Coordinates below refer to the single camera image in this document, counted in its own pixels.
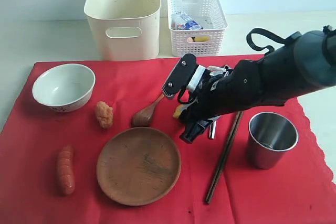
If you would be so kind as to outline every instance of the white table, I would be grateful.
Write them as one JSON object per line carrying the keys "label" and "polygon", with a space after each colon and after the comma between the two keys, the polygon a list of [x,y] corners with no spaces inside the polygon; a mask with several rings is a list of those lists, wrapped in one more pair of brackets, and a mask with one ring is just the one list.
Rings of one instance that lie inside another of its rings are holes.
{"label": "white table", "polygon": [[[304,12],[227,15],[220,55],[256,54],[246,43],[247,33],[261,27],[287,37],[295,31],[336,27],[336,12]],[[161,18],[159,57],[171,57],[167,19]],[[272,44],[255,36],[257,44]],[[1,24],[0,28],[0,129],[3,128],[26,79],[37,61],[99,60],[86,20]],[[336,88],[304,95],[299,102],[310,119],[311,129],[325,153],[327,165],[336,172]]]}

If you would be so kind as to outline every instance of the white bowl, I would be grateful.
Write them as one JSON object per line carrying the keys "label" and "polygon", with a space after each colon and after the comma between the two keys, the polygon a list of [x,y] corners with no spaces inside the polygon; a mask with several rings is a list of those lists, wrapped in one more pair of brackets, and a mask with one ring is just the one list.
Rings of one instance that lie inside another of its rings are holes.
{"label": "white bowl", "polygon": [[87,66],[64,64],[41,74],[33,85],[34,99],[57,112],[70,112],[91,98],[96,76]]}

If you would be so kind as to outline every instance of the robotic arm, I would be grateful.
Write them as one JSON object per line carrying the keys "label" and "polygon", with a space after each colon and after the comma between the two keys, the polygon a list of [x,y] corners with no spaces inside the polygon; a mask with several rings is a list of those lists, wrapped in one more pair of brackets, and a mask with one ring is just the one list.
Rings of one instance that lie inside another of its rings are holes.
{"label": "robotic arm", "polygon": [[[283,46],[258,47],[252,34],[261,34]],[[166,97],[178,93],[184,104],[179,119],[185,124],[181,139],[192,143],[221,115],[255,106],[283,106],[294,97],[336,85],[336,30],[296,32],[283,39],[261,28],[247,35],[256,51],[268,49],[260,60],[241,60],[229,66],[205,68],[186,54],[176,64],[162,87]],[[188,91],[188,101],[181,98]]]}

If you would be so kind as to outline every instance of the yellow object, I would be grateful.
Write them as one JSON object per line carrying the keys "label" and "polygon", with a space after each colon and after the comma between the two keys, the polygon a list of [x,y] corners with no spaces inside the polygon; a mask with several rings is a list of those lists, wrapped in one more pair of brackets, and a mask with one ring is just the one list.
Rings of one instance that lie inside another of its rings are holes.
{"label": "yellow object", "polygon": [[209,37],[207,36],[198,36],[194,38],[195,42],[206,42],[209,40]]}
{"label": "yellow object", "polygon": [[183,105],[179,105],[179,106],[176,107],[176,110],[175,110],[175,112],[174,112],[174,114],[173,114],[173,117],[174,117],[175,119],[178,119],[179,116],[181,115],[181,113],[182,113],[182,110],[181,110],[182,106],[183,106]]}

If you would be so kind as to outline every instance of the white plastic bin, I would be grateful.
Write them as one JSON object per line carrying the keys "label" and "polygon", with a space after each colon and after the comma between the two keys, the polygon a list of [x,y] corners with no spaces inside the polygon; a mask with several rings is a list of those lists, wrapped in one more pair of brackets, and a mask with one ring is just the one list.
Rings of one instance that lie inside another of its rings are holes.
{"label": "white plastic bin", "polygon": [[86,0],[84,13],[103,59],[155,58],[160,6],[161,0]]}
{"label": "white plastic bin", "polygon": [[[167,2],[173,55],[178,57],[188,53],[195,56],[218,55],[224,30],[227,28],[219,0],[167,0]],[[171,15],[176,12],[186,12],[203,27],[203,30],[173,30]],[[190,37],[205,37],[207,41],[189,42]]]}

